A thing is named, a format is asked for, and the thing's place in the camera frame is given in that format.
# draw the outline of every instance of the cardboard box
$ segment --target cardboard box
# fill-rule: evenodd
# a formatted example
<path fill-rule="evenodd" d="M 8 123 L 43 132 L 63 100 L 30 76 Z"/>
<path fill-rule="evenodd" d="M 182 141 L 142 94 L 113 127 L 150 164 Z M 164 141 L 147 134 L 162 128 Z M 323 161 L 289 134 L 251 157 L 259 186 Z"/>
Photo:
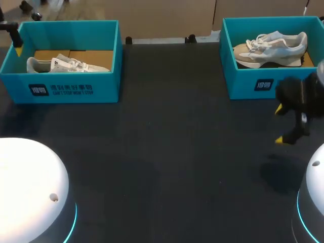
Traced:
<path fill-rule="evenodd" d="M 304 67 L 239 69 L 233 47 L 276 30 L 287 35 L 307 34 L 309 58 L 306 54 Z M 220 57 L 230 99 L 275 98 L 278 81 L 288 76 L 304 79 L 316 72 L 324 59 L 324 28 L 318 17 L 226 18 L 220 34 Z"/>
<path fill-rule="evenodd" d="M 59 54 L 68 57 L 70 55 L 70 50 L 36 50 L 34 58 L 37 60 L 51 60 Z"/>
<path fill-rule="evenodd" d="M 69 57 L 111 70 L 113 51 L 71 51 Z"/>
<path fill-rule="evenodd" d="M 123 58 L 118 21 L 24 22 L 19 34 L 24 41 L 21 56 L 11 45 L 0 69 L 0 79 L 15 103 L 118 101 Z M 26 73 L 29 57 L 49 60 L 64 50 L 66 55 L 69 50 L 92 50 L 84 52 L 84 61 L 111 72 Z"/>
<path fill-rule="evenodd" d="M 37 50 L 34 58 L 38 60 L 51 60 L 63 54 L 66 57 L 74 58 L 87 64 L 105 67 L 111 70 L 113 62 L 113 51 L 70 51 L 70 50 Z"/>
<path fill-rule="evenodd" d="M 308 52 L 306 52 L 304 54 L 303 60 L 304 61 L 301 65 L 301 67 L 314 67 L 313 61 L 310 59 Z M 238 69 L 249 69 L 248 67 L 245 67 L 239 63 L 237 63 L 237 67 L 238 67 Z M 285 66 L 281 66 L 277 63 L 268 62 L 268 63 L 265 63 L 264 65 L 262 65 L 262 68 L 296 68 L 296 67 L 285 67 Z"/>

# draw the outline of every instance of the dark tabletop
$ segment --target dark tabletop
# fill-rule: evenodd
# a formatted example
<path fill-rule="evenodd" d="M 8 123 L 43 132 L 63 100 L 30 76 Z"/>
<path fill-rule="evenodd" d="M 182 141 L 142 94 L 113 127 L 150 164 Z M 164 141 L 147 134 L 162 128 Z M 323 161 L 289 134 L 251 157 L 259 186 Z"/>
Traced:
<path fill-rule="evenodd" d="M 218 44 L 124 46 L 116 104 L 21 105 L 0 87 L 0 135 L 64 162 L 73 242 L 293 243 L 291 214 L 324 125 L 295 146 L 275 100 L 230 101 Z"/>

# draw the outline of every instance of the printed logo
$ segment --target printed logo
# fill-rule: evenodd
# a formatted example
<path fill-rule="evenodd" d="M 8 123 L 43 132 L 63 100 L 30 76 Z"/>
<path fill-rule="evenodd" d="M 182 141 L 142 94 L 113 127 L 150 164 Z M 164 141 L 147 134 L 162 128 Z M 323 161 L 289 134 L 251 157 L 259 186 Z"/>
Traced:
<path fill-rule="evenodd" d="M 258 79 L 254 91 L 269 91 L 271 90 L 272 83 L 273 79 Z"/>
<path fill-rule="evenodd" d="M 34 96 L 48 96 L 49 92 L 45 85 L 28 85 L 32 95 Z"/>

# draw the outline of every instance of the sneaker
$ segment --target sneaker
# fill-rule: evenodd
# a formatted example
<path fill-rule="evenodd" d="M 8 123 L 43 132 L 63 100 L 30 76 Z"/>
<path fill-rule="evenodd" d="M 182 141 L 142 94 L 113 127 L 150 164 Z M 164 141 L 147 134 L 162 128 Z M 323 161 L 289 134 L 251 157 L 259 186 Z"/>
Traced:
<path fill-rule="evenodd" d="M 52 58 L 50 61 L 37 60 L 33 57 L 28 58 L 27 72 L 110 72 L 110 70 L 104 67 L 89 65 L 85 62 L 59 54 L 56 58 Z"/>
<path fill-rule="evenodd" d="M 256 40 L 247 40 L 233 48 L 234 56 L 239 64 L 249 68 L 259 68 L 267 62 L 275 62 L 282 66 L 299 67 L 301 57 L 307 49 L 307 35 L 283 35 L 278 31 L 261 34 Z"/>

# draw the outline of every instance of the cardboard wall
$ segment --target cardboard wall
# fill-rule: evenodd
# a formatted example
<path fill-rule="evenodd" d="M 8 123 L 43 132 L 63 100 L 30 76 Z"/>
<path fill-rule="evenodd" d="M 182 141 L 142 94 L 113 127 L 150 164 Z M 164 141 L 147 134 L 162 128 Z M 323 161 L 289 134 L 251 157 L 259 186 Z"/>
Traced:
<path fill-rule="evenodd" d="M 122 38 L 165 38 L 210 35 L 216 0 L 115 0 L 105 8 L 118 19 Z"/>
<path fill-rule="evenodd" d="M 229 17 L 300 16 L 306 4 L 307 0 L 217 0 L 213 30 L 220 30 L 223 18 Z"/>
<path fill-rule="evenodd" d="M 324 16 L 324 0 L 310 0 L 306 15 L 308 16 Z"/>

